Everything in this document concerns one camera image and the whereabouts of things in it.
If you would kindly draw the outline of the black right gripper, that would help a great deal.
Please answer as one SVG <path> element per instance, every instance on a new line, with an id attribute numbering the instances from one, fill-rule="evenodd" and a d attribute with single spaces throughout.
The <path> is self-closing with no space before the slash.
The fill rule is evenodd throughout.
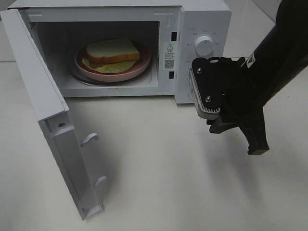
<path id="1" fill-rule="evenodd" d="M 248 155 L 262 155 L 269 150 L 263 107 L 257 103 L 264 87 L 265 63 L 250 60 L 239 69 L 240 87 L 225 95 L 219 116 L 208 120 L 208 125 L 212 134 L 239 127 L 248 142 Z"/>

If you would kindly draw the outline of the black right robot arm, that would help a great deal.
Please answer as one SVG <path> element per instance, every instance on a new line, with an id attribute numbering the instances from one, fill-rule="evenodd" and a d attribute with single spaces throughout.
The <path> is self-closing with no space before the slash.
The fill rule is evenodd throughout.
<path id="1" fill-rule="evenodd" d="M 283 0 L 275 26 L 249 58 L 210 63 L 224 87 L 219 116 L 207 121 L 210 133 L 238 127 L 247 139 L 249 155 L 266 152 L 264 105 L 307 65 L 308 3 Z"/>

